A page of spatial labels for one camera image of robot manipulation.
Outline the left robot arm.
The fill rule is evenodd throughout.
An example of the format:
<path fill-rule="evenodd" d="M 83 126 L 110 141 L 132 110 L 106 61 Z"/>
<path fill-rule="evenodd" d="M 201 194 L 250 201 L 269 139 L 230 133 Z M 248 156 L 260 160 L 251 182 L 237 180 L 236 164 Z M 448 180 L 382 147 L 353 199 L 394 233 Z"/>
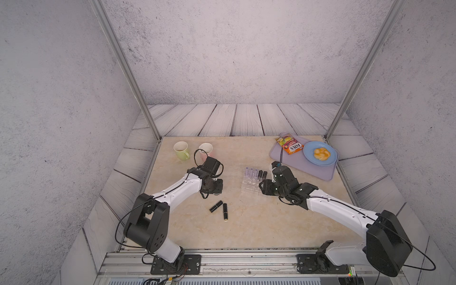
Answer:
<path fill-rule="evenodd" d="M 221 194 L 223 170 L 222 163 L 208 157 L 202 165 L 188 169 L 180 180 L 165 190 L 153 195 L 141 194 L 128 215 L 124 235 L 149 253 L 179 267 L 185 251 L 167 237 L 170 214 L 197 192 L 203 198 Z"/>

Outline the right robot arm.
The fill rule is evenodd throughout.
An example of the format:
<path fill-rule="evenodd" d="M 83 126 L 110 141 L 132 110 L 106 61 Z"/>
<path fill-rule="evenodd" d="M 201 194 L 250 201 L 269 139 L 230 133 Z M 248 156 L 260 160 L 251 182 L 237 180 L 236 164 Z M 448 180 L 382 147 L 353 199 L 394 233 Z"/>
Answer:
<path fill-rule="evenodd" d="M 259 188 L 264 195 L 286 199 L 288 205 L 322 214 L 363 239 L 340 244 L 328 241 L 323 245 L 325 258 L 335 266 L 367 265 L 385 276 L 395 277 L 413 250 L 395 214 L 387 210 L 376 213 L 345 203 L 315 185 L 298 182 L 287 166 L 275 167 L 272 179 L 262 180 Z"/>

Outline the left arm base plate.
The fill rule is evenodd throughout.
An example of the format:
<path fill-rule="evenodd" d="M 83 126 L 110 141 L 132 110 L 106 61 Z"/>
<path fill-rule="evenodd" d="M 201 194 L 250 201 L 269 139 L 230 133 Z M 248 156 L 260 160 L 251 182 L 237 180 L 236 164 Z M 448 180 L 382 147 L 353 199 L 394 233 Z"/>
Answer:
<path fill-rule="evenodd" d="M 180 254 L 175 262 L 167 262 L 160 257 L 154 257 L 150 274 L 152 275 L 199 275 L 201 255 Z"/>

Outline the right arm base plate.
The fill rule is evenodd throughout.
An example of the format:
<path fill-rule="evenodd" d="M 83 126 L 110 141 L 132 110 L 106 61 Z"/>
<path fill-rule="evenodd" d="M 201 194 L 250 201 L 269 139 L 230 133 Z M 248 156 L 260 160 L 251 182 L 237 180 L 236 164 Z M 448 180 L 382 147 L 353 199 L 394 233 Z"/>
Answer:
<path fill-rule="evenodd" d="M 334 265 L 325 254 L 298 254 L 296 269 L 300 274 L 349 274 L 347 265 Z"/>

